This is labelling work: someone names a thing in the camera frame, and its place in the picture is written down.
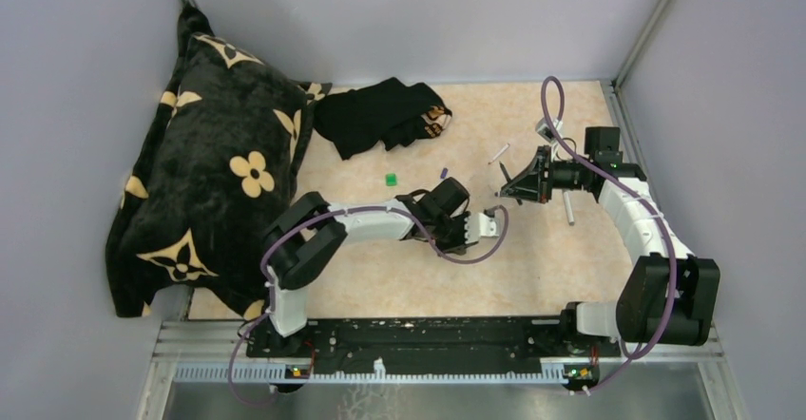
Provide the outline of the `black thin pen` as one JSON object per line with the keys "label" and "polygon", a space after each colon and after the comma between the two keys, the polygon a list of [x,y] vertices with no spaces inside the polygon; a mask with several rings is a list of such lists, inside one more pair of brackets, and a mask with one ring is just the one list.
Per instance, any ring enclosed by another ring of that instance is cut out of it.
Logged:
{"label": "black thin pen", "polygon": [[[506,166],[502,162],[499,162],[499,167],[500,167],[500,170],[501,170],[501,172],[502,172],[502,174],[503,174],[503,176],[505,178],[505,185],[506,185],[511,181],[511,176],[510,176],[508,170],[506,169]],[[510,198],[515,200],[519,206],[523,205],[523,202],[522,202],[521,199],[519,199],[517,197],[515,197],[515,198],[510,197]]]}

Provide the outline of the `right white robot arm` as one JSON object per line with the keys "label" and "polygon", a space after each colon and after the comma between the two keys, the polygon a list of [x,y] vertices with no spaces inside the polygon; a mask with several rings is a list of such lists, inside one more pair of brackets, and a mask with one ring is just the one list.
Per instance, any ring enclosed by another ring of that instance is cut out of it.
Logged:
{"label": "right white robot arm", "polygon": [[648,343],[656,331],[662,333],[662,344],[703,345],[715,309],[719,266],[695,256],[669,230],[642,169],[623,161],[619,128],[587,128],[584,152],[581,162],[555,160],[550,148],[541,146],[499,192],[538,203],[548,202],[556,190],[590,193],[612,219],[634,264],[617,300],[571,305],[573,319],[557,330],[560,348],[582,355],[596,336]]}

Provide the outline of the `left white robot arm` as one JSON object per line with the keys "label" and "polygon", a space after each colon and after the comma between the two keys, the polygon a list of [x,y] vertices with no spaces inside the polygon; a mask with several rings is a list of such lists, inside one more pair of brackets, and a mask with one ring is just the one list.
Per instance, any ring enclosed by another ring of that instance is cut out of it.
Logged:
{"label": "left white robot arm", "polygon": [[256,319],[272,325],[269,345],[282,356],[301,351],[308,322],[308,289],[345,245],[376,240],[425,242],[440,256],[463,255],[478,243],[470,231],[470,193],[454,178],[433,189],[375,204],[328,202],[309,192],[262,233],[259,268],[267,295]]}

